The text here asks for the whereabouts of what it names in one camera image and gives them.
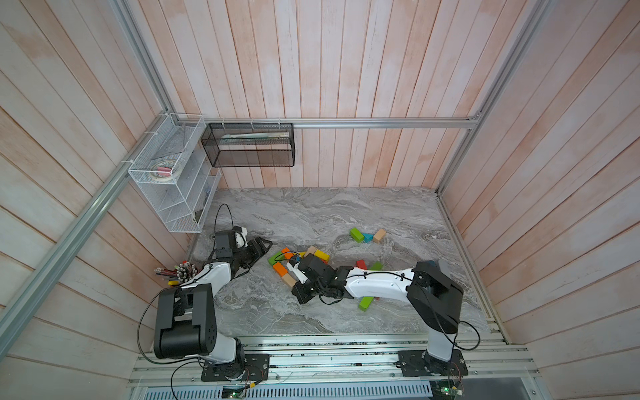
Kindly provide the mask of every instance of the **wooden wall panel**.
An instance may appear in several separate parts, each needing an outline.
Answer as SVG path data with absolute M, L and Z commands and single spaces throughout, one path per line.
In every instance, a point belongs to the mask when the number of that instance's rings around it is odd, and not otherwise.
M 161 105 L 108 3 L 3 1 L 0 60 L 4 310 Z M 3 398 L 118 397 L 165 285 L 153 269 L 188 243 L 127 186 L 0 363 Z
M 639 22 L 635 0 L 556 3 L 444 191 L 554 399 L 639 392 Z
M 180 110 L 229 118 L 401 118 L 476 113 L 535 2 L 129 3 Z M 294 168 L 223 174 L 232 188 L 435 188 L 462 134 L 305 129 L 295 132 Z

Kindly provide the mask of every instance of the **green wooden block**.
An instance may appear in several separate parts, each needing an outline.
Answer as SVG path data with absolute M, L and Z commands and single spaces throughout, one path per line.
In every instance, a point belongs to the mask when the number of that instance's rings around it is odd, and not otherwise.
M 269 258 L 269 265 L 273 267 L 273 265 L 278 262 L 276 259 L 279 259 L 282 255 L 282 252 L 277 252 Z
M 358 308 L 362 311 L 366 311 L 371 305 L 372 301 L 373 301 L 373 296 L 363 297 L 362 300 L 360 301 L 360 304 L 358 304 Z
M 371 268 L 369 268 L 369 271 L 382 271 L 382 267 L 382 263 L 380 261 L 376 261 L 373 263 Z M 362 300 L 360 300 L 360 304 L 358 304 L 358 308 L 362 311 L 366 311 L 371 305 L 373 299 L 373 296 L 363 297 Z
M 360 233 L 358 228 L 351 229 L 349 233 L 351 234 L 353 240 L 355 240 L 356 242 L 362 243 L 364 241 L 364 235 Z

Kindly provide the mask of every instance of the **gray marble surface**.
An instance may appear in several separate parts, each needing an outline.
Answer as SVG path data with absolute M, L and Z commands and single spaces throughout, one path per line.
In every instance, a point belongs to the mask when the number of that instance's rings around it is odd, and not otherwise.
M 427 326 L 410 305 L 374 300 L 366 312 L 359 299 L 325 305 L 316 297 L 298 304 L 291 289 L 267 259 L 284 247 L 304 251 L 314 245 L 331 255 L 330 265 L 368 266 L 380 261 L 386 270 L 412 268 L 420 260 L 444 259 L 451 277 L 465 290 L 461 318 L 479 330 L 489 330 L 460 255 L 442 221 L 434 192 L 422 188 L 224 189 L 216 192 L 204 231 L 192 260 L 201 266 L 213 246 L 216 211 L 231 208 L 236 225 L 246 227 L 248 239 L 272 240 L 271 251 L 245 276 L 231 281 L 215 297 L 218 329 L 228 336 L 318 333 L 422 333 Z M 218 230 L 228 229 L 226 208 Z M 383 242 L 356 243 L 349 230 L 374 234 L 387 231 Z M 468 328 L 460 325 L 460 333 Z

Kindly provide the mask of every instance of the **black wire mesh basket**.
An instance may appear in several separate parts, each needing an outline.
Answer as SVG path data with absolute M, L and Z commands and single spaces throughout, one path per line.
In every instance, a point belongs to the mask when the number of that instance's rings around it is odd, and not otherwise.
M 294 166 L 296 159 L 293 124 L 211 123 L 202 145 L 216 168 Z

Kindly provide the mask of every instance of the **white wire mesh organizer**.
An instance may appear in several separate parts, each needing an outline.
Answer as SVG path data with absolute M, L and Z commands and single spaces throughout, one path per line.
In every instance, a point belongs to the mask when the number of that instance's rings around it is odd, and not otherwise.
M 220 174 L 199 139 L 200 115 L 169 114 L 129 168 L 129 174 L 170 232 L 199 233 Z

